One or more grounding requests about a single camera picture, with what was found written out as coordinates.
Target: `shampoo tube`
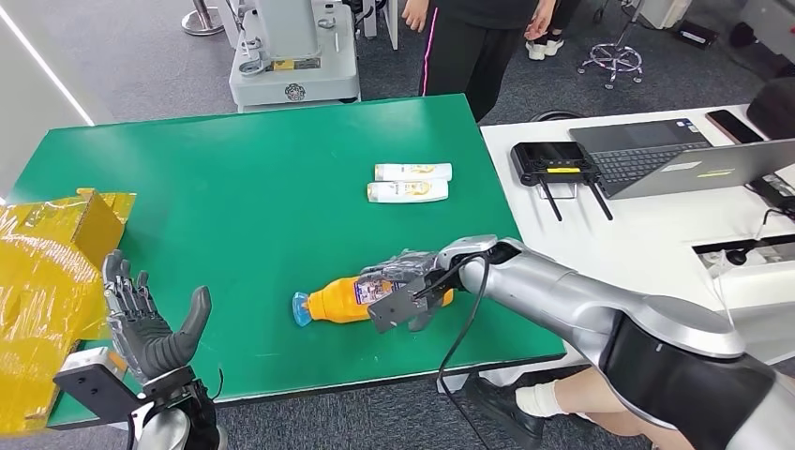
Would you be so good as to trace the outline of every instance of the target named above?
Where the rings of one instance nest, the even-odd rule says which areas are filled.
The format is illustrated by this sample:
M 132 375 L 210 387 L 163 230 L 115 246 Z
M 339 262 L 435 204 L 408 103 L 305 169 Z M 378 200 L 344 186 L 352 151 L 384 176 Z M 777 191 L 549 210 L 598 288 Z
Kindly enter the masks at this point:
M 417 181 L 453 179 L 453 165 L 443 164 L 376 164 L 375 181 Z
M 373 203 L 436 202 L 447 198 L 447 181 L 389 181 L 369 183 L 367 199 Z

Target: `bottle label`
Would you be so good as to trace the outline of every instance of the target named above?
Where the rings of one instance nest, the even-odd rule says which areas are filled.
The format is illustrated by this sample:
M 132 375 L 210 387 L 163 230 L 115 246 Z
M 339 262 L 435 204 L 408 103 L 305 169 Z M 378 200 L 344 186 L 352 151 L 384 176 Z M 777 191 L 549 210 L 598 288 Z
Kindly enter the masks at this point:
M 399 197 L 404 195 L 428 195 L 429 192 L 430 183 L 427 181 L 395 183 L 395 195 Z
M 433 172 L 433 165 L 431 165 L 431 164 L 413 164 L 413 165 L 409 166 L 409 172 L 410 173 L 431 173 L 431 172 Z
M 353 284 L 353 293 L 356 295 L 357 304 L 369 305 L 397 291 L 404 284 L 397 281 L 364 281 L 361 283 L 357 281 Z

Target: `person's hand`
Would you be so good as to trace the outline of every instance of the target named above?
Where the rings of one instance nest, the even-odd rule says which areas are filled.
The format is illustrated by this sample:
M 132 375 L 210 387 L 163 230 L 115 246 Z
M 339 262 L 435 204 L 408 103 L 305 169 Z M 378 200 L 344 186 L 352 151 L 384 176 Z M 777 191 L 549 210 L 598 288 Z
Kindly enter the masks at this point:
M 538 39 L 547 33 L 549 22 L 552 21 L 552 12 L 555 10 L 555 0 L 538 0 L 538 6 L 525 29 L 524 38 L 527 40 Z
M 148 274 L 141 271 L 138 281 L 133 282 L 129 261 L 124 259 L 121 250 L 114 250 L 105 257 L 102 279 L 114 347 L 125 358 L 139 383 L 144 384 L 190 362 L 212 307 L 206 286 L 193 292 L 190 311 L 182 327 L 174 333 L 155 307 L 146 285 Z
M 435 267 L 435 252 L 406 249 L 384 262 L 362 269 L 358 282 L 397 281 L 409 283 L 415 278 L 424 277 Z
M 406 20 L 406 24 L 412 31 L 422 33 L 425 29 L 425 19 L 428 15 L 428 0 L 408 0 L 400 16 Z

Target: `white sneaker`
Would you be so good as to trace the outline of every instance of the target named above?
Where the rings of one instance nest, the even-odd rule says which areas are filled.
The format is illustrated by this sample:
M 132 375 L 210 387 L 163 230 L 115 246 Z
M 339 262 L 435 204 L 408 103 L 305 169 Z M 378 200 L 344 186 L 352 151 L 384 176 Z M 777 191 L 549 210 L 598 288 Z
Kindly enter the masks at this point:
M 524 47 L 527 49 L 527 57 L 533 61 L 544 61 L 544 58 L 547 57 L 546 45 L 535 44 L 533 42 L 527 41 L 525 42 Z
M 558 49 L 560 49 L 563 46 L 564 43 L 566 43 L 566 41 L 563 40 L 563 39 L 561 39 L 561 40 L 552 40 L 552 39 L 548 40 L 547 41 L 547 45 L 544 46 L 544 54 L 546 56 L 554 56 L 554 55 L 558 54 Z

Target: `chrome stool base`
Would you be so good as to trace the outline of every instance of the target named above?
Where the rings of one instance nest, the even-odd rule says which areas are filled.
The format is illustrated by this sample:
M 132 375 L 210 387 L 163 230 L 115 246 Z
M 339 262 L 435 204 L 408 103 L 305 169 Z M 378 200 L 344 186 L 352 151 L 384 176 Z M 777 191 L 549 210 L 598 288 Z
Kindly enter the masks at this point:
M 610 81 L 605 83 L 605 89 L 612 89 L 619 72 L 635 72 L 632 81 L 643 81 L 643 58 L 632 47 L 621 44 L 596 44 L 591 48 L 591 59 L 583 61 L 577 69 L 580 74 L 585 73 L 585 67 L 591 64 L 610 71 Z
M 605 5 L 602 9 L 608 5 L 608 1 L 609 0 L 605 0 Z M 621 2 L 622 8 L 632 3 L 629 0 L 621 0 Z M 635 76 L 632 78 L 632 81 L 635 83 L 643 81 L 643 58 L 640 57 L 640 53 L 635 49 L 628 45 L 624 45 L 624 42 L 629 39 L 632 29 L 638 24 L 638 17 L 640 16 L 640 10 L 643 8 L 643 3 L 645 3 L 645 0 L 639 0 L 637 2 L 635 14 L 633 14 L 632 19 L 626 23 L 617 41 L 609 44 L 596 44 L 591 47 L 591 58 L 586 59 L 579 65 L 577 69 L 578 73 L 585 73 L 585 67 L 591 64 L 595 64 L 604 70 L 609 70 L 610 81 L 605 83 L 605 89 L 613 88 L 613 84 L 616 82 L 616 77 L 619 72 L 634 72 Z
M 212 36 L 223 31 L 217 7 L 207 7 L 204 0 L 193 0 L 195 10 L 182 18 L 182 31 L 191 36 Z

